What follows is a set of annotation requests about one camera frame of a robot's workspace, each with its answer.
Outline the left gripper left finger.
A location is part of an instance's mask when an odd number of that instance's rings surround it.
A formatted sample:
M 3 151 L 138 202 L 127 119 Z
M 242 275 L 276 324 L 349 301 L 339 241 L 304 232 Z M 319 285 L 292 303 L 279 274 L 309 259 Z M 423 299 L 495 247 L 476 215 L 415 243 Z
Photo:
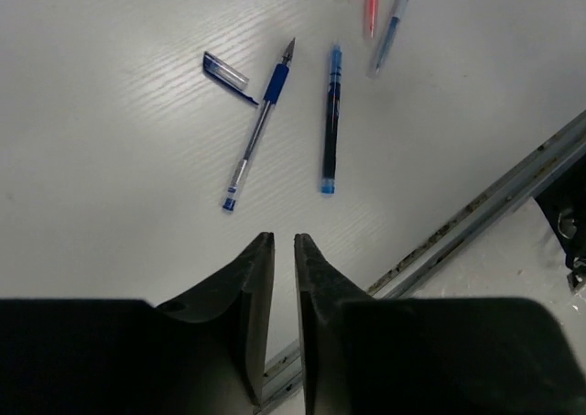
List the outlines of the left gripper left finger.
M 166 316 L 171 406 L 257 406 L 274 285 L 275 238 L 260 233 L 232 262 L 157 306 Z

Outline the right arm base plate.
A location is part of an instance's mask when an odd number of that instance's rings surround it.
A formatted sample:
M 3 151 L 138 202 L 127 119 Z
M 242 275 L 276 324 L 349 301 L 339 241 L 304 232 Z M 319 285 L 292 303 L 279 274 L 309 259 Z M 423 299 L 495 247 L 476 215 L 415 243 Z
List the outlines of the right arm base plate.
M 570 291 L 585 286 L 585 157 L 580 158 L 537 196 L 565 254 Z

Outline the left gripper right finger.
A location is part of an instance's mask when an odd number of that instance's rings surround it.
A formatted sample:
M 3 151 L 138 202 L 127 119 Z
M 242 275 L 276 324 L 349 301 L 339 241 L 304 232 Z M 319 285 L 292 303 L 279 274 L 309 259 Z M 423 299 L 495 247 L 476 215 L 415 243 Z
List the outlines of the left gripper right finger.
M 330 264 L 310 235 L 295 236 L 294 254 L 306 412 L 375 414 L 375 300 Z

